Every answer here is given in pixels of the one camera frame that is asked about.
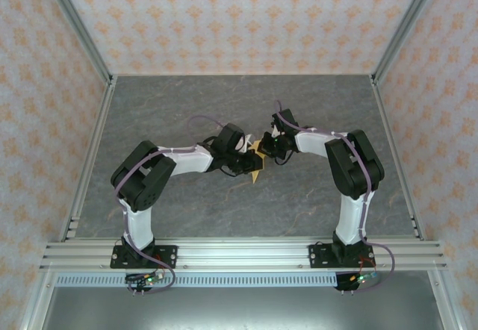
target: gray floor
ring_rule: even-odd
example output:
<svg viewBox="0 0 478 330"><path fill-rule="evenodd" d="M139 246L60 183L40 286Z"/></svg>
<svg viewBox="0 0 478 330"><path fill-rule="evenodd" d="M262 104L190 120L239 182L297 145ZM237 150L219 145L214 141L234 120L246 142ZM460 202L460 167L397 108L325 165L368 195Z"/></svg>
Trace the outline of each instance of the gray floor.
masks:
<svg viewBox="0 0 478 330"><path fill-rule="evenodd" d="M122 234L110 177L140 141L189 146L186 120L198 113L233 122L260 138L270 130L274 99L281 99L300 125L363 129L385 168L367 232L413 234L366 75L248 75L118 78L76 236ZM202 120L193 127L197 141L218 131ZM230 178L218 171L171 178L153 208L152 228L156 237L331 236L339 209L328 161L298 154L285 166L267 160L256 184L250 175Z"/></svg>
<svg viewBox="0 0 478 330"><path fill-rule="evenodd" d="M173 288L133 297L121 288L54 291L44 330L442 330L426 272L341 296L331 287Z"/></svg>

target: patterned wallpaper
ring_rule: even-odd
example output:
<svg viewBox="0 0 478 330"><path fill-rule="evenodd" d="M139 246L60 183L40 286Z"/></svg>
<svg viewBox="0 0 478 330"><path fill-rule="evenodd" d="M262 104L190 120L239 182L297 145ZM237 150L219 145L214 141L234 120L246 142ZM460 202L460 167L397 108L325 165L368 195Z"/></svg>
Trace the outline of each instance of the patterned wallpaper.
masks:
<svg viewBox="0 0 478 330"><path fill-rule="evenodd" d="M426 235L444 241L476 326L478 0L430 0L381 94Z"/></svg>
<svg viewBox="0 0 478 330"><path fill-rule="evenodd" d="M0 323L71 206L103 83L55 0L0 0Z"/></svg>
<svg viewBox="0 0 478 330"><path fill-rule="evenodd" d="M372 73L412 0L73 0L119 74Z"/></svg>

